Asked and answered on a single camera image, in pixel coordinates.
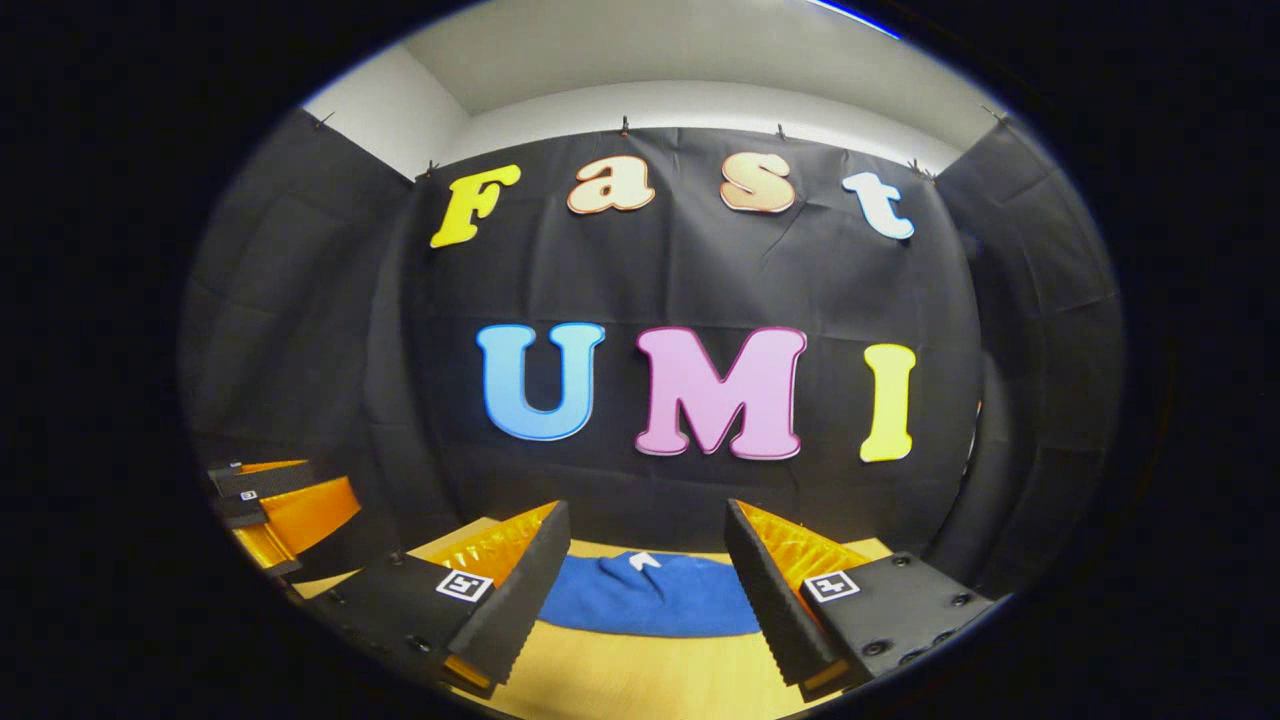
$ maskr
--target blue towel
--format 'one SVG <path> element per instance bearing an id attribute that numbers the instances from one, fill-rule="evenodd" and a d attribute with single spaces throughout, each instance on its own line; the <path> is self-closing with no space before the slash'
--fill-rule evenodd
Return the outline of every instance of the blue towel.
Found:
<path id="1" fill-rule="evenodd" d="M 648 552 L 564 557 L 539 619 L 596 633 L 666 638 L 760 632 L 731 565 Z"/>

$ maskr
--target white ceiling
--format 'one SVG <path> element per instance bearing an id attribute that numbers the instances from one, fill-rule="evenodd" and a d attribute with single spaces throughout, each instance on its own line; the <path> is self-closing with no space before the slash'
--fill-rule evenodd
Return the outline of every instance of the white ceiling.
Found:
<path id="1" fill-rule="evenodd" d="M 960 150 L 1004 108 L 908 44 L 805 0 L 490 0 L 404 47 L 476 115 L 620 82 L 717 81 L 863 108 Z"/>

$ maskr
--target pink letter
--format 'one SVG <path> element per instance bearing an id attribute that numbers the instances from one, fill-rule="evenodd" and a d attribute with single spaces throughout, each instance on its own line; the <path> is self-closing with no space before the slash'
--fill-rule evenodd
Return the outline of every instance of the pink letter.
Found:
<path id="1" fill-rule="evenodd" d="M 636 346 L 649 356 L 649 429 L 636 436 L 636 450 L 648 455 L 680 455 L 689 437 L 680 432 L 684 407 L 703 452 L 716 452 L 728 428 L 744 413 L 742 434 L 728 447 L 748 460 L 786 460 L 800 452 L 791 432 L 796 360 L 804 352 L 803 332 L 760 328 L 753 332 L 722 380 L 707 350 L 689 328 L 654 328 L 640 333 Z"/>

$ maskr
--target yellow letter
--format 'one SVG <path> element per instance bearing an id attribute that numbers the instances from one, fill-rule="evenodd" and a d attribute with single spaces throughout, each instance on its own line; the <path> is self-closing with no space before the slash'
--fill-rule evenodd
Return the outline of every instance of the yellow letter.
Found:
<path id="1" fill-rule="evenodd" d="M 609 174 L 602 177 L 604 170 Z M 614 155 L 590 163 L 577 172 L 577 179 L 582 184 L 568 193 L 568 209 L 580 215 L 609 208 L 636 210 L 658 195 L 649 187 L 649 165 L 632 155 Z"/>
<path id="2" fill-rule="evenodd" d="M 863 461 L 901 460 L 911 452 L 911 436 L 906 434 L 906 388 L 915 354 L 901 345 L 873 345 L 863 352 L 863 359 L 876 378 L 872 434 L 863 442 Z"/>
<path id="3" fill-rule="evenodd" d="M 739 152 L 724 159 L 721 200 L 733 210 L 781 213 L 796 201 L 796 191 L 782 179 L 791 168 L 777 155 Z"/>
<path id="4" fill-rule="evenodd" d="M 498 205 L 498 186 L 516 184 L 520 179 L 520 168 L 507 165 L 497 170 L 485 170 L 465 178 L 458 178 L 449 184 L 453 196 L 449 197 L 449 206 L 444 210 L 444 222 L 440 229 L 431 236 L 431 247 L 444 247 L 466 242 L 476 236 L 476 227 L 471 224 L 471 211 L 475 210 L 476 219 L 488 218 Z"/>

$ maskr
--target wooden surface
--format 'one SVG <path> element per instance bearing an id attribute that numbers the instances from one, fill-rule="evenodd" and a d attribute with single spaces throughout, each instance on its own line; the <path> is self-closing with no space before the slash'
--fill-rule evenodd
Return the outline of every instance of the wooden surface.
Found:
<path id="1" fill-rule="evenodd" d="M 410 555 L 426 559 L 435 550 L 497 523 L 481 518 Z M 872 560 L 891 555 L 874 538 L 845 546 Z M 637 550 L 644 548 L 573 539 L 570 541 L 568 553 L 614 557 Z M 724 552 L 686 555 L 730 562 Z M 293 587 L 308 598 L 352 574 Z M 498 685 L 493 698 L 481 701 L 454 692 L 517 717 L 548 720 L 772 720 L 840 697 L 831 694 L 818 702 L 804 702 L 799 689 L 782 683 L 778 666 L 760 633 L 726 638 L 649 638 L 575 630 L 541 620 L 534 624 L 512 667 L 511 679 Z"/>

